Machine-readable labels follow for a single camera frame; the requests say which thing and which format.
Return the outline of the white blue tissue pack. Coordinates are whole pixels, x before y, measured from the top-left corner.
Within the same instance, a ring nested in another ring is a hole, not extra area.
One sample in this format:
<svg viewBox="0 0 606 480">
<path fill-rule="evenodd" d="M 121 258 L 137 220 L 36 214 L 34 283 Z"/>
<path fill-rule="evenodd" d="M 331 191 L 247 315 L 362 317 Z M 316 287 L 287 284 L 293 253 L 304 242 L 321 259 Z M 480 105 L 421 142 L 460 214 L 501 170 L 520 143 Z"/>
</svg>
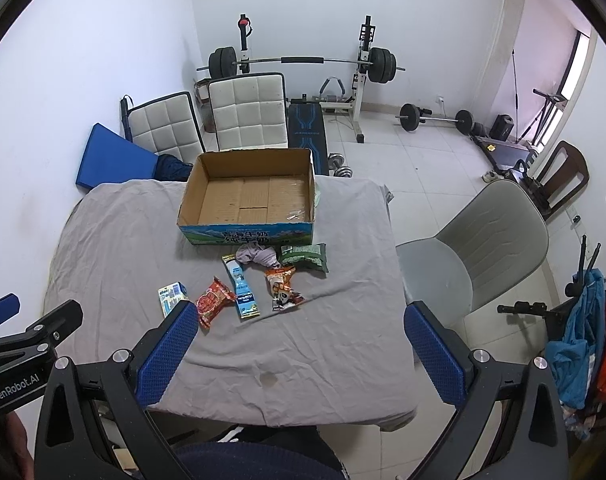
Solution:
<svg viewBox="0 0 606 480">
<path fill-rule="evenodd" d="M 165 285 L 158 289 L 158 298 L 163 316 L 166 318 L 181 301 L 188 301 L 186 287 L 181 282 Z"/>
</svg>

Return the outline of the red snack packet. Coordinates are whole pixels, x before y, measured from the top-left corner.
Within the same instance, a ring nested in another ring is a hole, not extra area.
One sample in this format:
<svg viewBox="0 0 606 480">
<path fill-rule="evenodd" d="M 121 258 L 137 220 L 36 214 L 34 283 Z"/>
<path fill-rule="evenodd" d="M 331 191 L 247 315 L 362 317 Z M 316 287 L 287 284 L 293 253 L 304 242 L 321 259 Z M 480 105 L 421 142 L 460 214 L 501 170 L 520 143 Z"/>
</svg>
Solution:
<svg viewBox="0 0 606 480">
<path fill-rule="evenodd" d="M 196 307 L 198 321 L 204 330 L 210 330 L 213 320 L 225 307 L 236 301 L 236 294 L 216 276 L 205 292 L 198 298 Z"/>
</svg>

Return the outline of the long blue snack sachet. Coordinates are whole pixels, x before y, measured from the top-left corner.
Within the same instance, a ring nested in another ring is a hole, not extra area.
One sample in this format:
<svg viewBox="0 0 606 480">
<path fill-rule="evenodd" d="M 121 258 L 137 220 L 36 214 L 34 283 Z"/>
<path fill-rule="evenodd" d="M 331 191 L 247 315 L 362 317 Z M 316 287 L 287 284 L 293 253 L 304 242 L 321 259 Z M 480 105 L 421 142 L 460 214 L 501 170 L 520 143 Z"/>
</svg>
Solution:
<svg viewBox="0 0 606 480">
<path fill-rule="evenodd" d="M 253 292 L 245 280 L 245 273 L 240 263 L 234 255 L 225 255 L 222 257 L 224 266 L 233 283 L 233 292 L 236 296 L 236 306 L 241 321 L 249 318 L 256 318 L 261 315 L 259 306 L 256 303 Z"/>
</svg>

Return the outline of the orange snack packet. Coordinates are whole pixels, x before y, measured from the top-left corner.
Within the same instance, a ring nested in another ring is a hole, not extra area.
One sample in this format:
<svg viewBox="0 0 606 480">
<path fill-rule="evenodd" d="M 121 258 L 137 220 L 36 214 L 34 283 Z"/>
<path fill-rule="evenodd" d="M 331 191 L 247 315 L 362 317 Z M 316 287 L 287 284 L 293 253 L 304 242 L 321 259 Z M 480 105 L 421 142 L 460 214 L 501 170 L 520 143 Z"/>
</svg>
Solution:
<svg viewBox="0 0 606 480">
<path fill-rule="evenodd" d="M 294 266 L 282 266 L 265 272 L 271 294 L 271 308 L 274 312 L 294 309 L 305 301 L 305 298 L 291 285 L 291 278 L 295 272 L 297 269 Z"/>
</svg>

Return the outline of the green snack packet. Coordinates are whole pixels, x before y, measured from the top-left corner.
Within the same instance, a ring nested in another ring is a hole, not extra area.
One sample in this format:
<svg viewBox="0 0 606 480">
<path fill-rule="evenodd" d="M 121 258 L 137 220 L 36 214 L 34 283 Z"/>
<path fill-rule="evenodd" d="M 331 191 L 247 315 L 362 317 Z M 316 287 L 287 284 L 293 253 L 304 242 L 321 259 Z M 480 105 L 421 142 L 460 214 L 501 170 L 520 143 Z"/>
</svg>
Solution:
<svg viewBox="0 0 606 480">
<path fill-rule="evenodd" d="M 309 269 L 327 274 L 328 259 L 325 243 L 280 247 L 279 262 L 283 266 L 295 266 L 297 269 Z"/>
</svg>

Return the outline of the blue cloth bag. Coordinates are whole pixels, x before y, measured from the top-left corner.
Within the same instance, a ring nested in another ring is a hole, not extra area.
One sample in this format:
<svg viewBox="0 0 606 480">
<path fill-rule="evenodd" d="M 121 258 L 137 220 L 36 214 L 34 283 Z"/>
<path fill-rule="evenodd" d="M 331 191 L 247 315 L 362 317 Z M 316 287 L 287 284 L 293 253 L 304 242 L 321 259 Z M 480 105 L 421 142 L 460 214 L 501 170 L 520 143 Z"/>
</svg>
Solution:
<svg viewBox="0 0 606 480">
<path fill-rule="evenodd" d="M 599 269 L 585 272 L 585 287 L 563 337 L 546 344 L 545 358 L 562 404 L 581 410 L 606 343 L 606 285 Z"/>
</svg>

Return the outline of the person's dark blue clothing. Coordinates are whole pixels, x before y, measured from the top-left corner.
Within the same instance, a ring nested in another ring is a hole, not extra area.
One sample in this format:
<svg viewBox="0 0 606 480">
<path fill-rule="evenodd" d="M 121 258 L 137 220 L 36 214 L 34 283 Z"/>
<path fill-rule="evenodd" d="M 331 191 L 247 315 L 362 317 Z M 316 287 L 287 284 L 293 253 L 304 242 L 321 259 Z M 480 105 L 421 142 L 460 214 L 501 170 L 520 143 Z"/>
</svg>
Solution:
<svg viewBox="0 0 606 480">
<path fill-rule="evenodd" d="M 243 427 L 233 440 L 185 445 L 176 456 L 195 479 L 346 479 L 315 426 Z"/>
</svg>

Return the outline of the blue foam mat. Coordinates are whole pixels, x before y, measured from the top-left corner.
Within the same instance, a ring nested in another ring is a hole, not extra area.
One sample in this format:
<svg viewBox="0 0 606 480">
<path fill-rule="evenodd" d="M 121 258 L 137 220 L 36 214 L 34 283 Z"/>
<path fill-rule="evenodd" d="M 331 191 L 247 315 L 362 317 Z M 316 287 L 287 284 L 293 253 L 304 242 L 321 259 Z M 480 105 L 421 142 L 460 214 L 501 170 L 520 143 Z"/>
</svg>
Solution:
<svg viewBox="0 0 606 480">
<path fill-rule="evenodd" d="M 90 131 L 76 184 L 91 190 L 104 183 L 151 179 L 158 156 L 125 140 L 102 124 Z"/>
</svg>

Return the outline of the dark blue garment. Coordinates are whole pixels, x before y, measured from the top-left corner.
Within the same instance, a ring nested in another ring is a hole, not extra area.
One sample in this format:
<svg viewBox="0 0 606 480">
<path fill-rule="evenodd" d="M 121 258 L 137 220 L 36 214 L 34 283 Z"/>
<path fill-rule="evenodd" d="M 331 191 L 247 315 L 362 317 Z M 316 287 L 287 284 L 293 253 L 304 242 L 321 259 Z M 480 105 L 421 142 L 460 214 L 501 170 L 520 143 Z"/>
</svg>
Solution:
<svg viewBox="0 0 606 480">
<path fill-rule="evenodd" d="M 183 162 L 174 155 L 162 154 L 157 157 L 152 177 L 157 181 L 187 182 L 192 167 L 192 164 Z"/>
</svg>

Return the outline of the grey shell chair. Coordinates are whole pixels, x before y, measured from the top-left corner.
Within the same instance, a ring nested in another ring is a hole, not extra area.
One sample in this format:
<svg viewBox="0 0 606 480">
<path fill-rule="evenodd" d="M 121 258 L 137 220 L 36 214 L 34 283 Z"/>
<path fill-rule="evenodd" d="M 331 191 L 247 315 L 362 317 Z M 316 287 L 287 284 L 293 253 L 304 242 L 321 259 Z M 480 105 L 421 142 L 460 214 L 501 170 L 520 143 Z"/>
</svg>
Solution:
<svg viewBox="0 0 606 480">
<path fill-rule="evenodd" d="M 486 185 L 437 234 L 396 246 L 404 292 L 446 327 L 518 285 L 544 262 L 547 226 L 516 183 Z"/>
</svg>

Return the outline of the left white quilted chair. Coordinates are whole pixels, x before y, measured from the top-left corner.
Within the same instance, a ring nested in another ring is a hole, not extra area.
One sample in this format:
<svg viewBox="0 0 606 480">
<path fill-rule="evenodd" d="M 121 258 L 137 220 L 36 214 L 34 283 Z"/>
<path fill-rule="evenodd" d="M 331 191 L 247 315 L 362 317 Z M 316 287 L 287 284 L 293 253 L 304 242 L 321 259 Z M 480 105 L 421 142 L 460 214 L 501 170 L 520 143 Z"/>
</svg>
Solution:
<svg viewBox="0 0 606 480">
<path fill-rule="evenodd" d="M 195 107 L 187 91 L 134 105 L 130 96 L 120 99 L 125 139 L 158 156 L 172 155 L 194 162 L 205 152 Z"/>
</svg>

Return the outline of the white quilted chair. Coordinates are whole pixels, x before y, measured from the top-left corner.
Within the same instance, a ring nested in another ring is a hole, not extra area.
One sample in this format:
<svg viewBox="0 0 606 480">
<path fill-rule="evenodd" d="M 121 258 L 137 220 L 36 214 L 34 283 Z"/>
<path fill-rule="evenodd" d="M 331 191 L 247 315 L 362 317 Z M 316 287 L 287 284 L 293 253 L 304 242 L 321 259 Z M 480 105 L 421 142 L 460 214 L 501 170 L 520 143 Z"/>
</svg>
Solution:
<svg viewBox="0 0 606 480">
<path fill-rule="evenodd" d="M 209 96 L 218 151 L 288 147 L 281 73 L 218 79 L 211 82 Z"/>
<path fill-rule="evenodd" d="M 134 105 L 130 96 L 120 99 L 125 139 L 158 156 L 172 155 L 194 162 L 205 152 L 195 107 L 187 91 Z"/>
</svg>

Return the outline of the grey table cloth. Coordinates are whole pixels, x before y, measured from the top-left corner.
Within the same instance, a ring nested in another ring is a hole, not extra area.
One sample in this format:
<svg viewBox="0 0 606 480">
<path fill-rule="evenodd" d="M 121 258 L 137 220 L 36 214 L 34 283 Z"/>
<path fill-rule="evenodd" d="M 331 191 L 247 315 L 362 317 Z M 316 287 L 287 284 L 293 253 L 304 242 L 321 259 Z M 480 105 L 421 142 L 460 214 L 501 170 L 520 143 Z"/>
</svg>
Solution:
<svg viewBox="0 0 606 480">
<path fill-rule="evenodd" d="M 261 426 L 377 425 L 394 430 L 418 405 L 389 192 L 367 179 L 320 177 L 314 237 L 328 272 L 300 271 L 301 307 L 276 313 L 264 273 L 245 270 L 260 313 L 227 307 L 200 332 L 159 408 Z M 195 246 L 177 228 L 179 182 L 103 184 L 72 211 L 44 306 L 76 300 L 78 330 L 60 346 L 76 363 L 108 359 L 162 322 L 158 291 L 175 282 L 197 299 L 226 280 L 224 246 Z"/>
</svg>

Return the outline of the open cardboard box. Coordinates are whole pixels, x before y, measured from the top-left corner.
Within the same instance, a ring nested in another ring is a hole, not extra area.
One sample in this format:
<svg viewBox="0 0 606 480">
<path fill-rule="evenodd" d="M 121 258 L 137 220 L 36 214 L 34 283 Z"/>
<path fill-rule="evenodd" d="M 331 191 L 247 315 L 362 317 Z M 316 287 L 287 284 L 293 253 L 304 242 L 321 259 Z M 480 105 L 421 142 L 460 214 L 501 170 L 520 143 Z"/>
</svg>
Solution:
<svg viewBox="0 0 606 480">
<path fill-rule="evenodd" d="M 177 226 L 194 245 L 306 245 L 315 221 L 315 172 L 307 148 L 199 155 Z"/>
</svg>

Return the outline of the dark wooden chair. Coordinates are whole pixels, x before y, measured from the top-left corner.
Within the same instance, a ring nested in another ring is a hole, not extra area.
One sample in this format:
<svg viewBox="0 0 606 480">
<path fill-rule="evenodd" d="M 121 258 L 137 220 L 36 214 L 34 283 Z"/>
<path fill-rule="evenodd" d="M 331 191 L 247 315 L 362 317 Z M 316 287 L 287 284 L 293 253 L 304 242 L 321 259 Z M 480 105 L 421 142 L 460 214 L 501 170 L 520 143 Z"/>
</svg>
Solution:
<svg viewBox="0 0 606 480">
<path fill-rule="evenodd" d="M 589 170 L 583 153 L 566 141 L 557 144 L 537 177 L 524 171 L 518 180 L 545 221 L 568 206 L 588 182 Z"/>
</svg>

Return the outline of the treadmill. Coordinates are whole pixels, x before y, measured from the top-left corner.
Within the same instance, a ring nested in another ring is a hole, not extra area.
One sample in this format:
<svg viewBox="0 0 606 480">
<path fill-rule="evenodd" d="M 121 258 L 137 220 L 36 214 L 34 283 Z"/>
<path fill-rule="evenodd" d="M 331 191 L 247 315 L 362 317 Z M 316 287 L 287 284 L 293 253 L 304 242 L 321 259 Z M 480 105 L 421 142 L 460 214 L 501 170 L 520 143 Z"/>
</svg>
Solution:
<svg viewBox="0 0 606 480">
<path fill-rule="evenodd" d="M 471 134 L 470 138 L 487 158 L 493 171 L 501 176 L 519 164 L 525 168 L 530 167 L 538 156 L 534 148 L 528 145 L 497 141 L 489 136 L 476 134 Z"/>
</svg>

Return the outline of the right white quilted chair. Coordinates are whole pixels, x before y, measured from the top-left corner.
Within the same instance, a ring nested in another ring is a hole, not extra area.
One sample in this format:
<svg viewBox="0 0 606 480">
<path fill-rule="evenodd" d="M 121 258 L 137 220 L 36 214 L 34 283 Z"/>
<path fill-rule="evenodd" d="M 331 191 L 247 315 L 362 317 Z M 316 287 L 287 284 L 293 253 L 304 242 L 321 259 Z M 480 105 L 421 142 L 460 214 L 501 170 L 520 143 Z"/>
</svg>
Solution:
<svg viewBox="0 0 606 480">
<path fill-rule="evenodd" d="M 218 79 L 211 82 L 209 96 L 218 151 L 288 147 L 281 73 Z"/>
</svg>

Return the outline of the black speaker box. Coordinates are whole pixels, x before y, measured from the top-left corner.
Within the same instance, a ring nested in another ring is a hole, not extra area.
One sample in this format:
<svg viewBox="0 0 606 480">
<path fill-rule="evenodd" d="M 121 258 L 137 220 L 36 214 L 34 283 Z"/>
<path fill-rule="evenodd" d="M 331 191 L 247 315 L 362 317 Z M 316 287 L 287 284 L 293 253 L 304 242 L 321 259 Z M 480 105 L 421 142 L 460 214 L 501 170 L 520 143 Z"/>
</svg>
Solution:
<svg viewBox="0 0 606 480">
<path fill-rule="evenodd" d="M 513 118 L 508 114 L 496 116 L 493 126 L 489 129 L 488 136 L 497 141 L 507 141 L 514 127 Z"/>
</svg>

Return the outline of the barbell on rack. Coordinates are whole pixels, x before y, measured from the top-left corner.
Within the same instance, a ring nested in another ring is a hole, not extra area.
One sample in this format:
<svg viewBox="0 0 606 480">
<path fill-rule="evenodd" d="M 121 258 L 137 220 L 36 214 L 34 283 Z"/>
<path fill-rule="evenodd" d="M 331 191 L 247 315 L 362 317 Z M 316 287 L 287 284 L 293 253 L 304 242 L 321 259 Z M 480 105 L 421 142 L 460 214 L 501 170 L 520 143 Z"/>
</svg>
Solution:
<svg viewBox="0 0 606 480">
<path fill-rule="evenodd" d="M 237 58 L 233 47 L 217 48 L 207 59 L 207 65 L 198 67 L 198 72 L 208 72 L 213 79 L 235 76 L 239 70 L 253 64 L 346 64 L 353 65 L 359 73 L 366 74 L 375 84 L 386 84 L 398 72 L 406 68 L 397 64 L 396 56 L 384 48 L 371 48 L 365 60 L 345 60 L 344 58 L 324 58 L 323 56 L 277 56 L 277 58 Z"/>
</svg>

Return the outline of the black blue weight bench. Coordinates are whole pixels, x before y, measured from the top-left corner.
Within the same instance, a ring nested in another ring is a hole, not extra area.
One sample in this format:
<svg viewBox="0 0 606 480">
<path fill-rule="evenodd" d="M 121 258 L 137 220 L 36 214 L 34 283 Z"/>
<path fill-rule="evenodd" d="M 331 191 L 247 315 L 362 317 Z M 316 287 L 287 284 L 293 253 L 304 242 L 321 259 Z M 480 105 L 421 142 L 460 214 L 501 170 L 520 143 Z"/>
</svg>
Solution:
<svg viewBox="0 0 606 480">
<path fill-rule="evenodd" d="M 315 174 L 327 176 L 329 162 L 323 109 L 318 102 L 294 99 L 287 107 L 289 148 L 307 148 Z"/>
</svg>

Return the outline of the chrome dumbbell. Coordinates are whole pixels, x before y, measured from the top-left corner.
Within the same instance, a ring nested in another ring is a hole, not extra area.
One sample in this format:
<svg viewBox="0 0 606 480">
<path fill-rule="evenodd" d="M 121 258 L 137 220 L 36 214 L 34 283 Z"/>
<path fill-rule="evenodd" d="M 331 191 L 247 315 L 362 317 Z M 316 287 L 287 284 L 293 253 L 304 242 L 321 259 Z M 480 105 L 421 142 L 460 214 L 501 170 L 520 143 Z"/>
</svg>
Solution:
<svg viewBox="0 0 606 480">
<path fill-rule="evenodd" d="M 330 153 L 328 156 L 328 168 L 332 177 L 351 178 L 353 169 L 347 165 L 341 153 Z"/>
</svg>

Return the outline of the floor barbell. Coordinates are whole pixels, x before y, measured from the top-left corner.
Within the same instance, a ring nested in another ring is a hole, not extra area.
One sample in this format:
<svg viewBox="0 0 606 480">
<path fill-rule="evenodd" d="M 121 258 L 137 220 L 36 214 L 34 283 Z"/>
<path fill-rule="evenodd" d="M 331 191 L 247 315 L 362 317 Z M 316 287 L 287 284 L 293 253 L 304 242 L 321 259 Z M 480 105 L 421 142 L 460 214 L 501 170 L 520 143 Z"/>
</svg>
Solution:
<svg viewBox="0 0 606 480">
<path fill-rule="evenodd" d="M 395 118 L 399 120 L 401 127 L 407 132 L 416 131 L 426 122 L 448 122 L 460 133 L 467 136 L 474 126 L 474 118 L 469 110 L 458 110 L 454 117 L 439 117 L 435 116 L 429 108 L 422 108 L 411 103 L 404 104 Z"/>
</svg>

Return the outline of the white squat rack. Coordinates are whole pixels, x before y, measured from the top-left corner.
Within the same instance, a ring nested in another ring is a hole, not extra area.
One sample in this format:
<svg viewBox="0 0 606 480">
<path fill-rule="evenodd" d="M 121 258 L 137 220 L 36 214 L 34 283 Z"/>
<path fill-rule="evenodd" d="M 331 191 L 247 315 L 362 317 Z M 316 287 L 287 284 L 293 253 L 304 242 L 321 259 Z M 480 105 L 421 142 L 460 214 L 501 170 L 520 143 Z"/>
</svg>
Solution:
<svg viewBox="0 0 606 480">
<path fill-rule="evenodd" d="M 250 58 L 248 48 L 248 38 L 252 34 L 251 20 L 247 14 L 241 13 L 238 20 L 238 28 L 240 35 L 241 58 Z M 361 24 L 361 30 L 358 36 L 358 49 L 355 60 L 365 60 L 368 58 L 368 51 L 373 47 L 373 37 L 375 36 L 376 26 L 371 21 L 371 16 L 366 15 L 364 23 Z M 244 70 L 239 70 L 237 74 L 248 74 L 251 72 L 251 66 Z M 344 110 L 350 114 L 350 120 L 353 127 L 355 140 L 359 144 L 365 142 L 365 134 L 361 130 L 361 105 L 363 105 L 365 85 L 368 76 L 354 70 L 352 79 L 352 95 L 347 99 L 347 107 Z"/>
</svg>

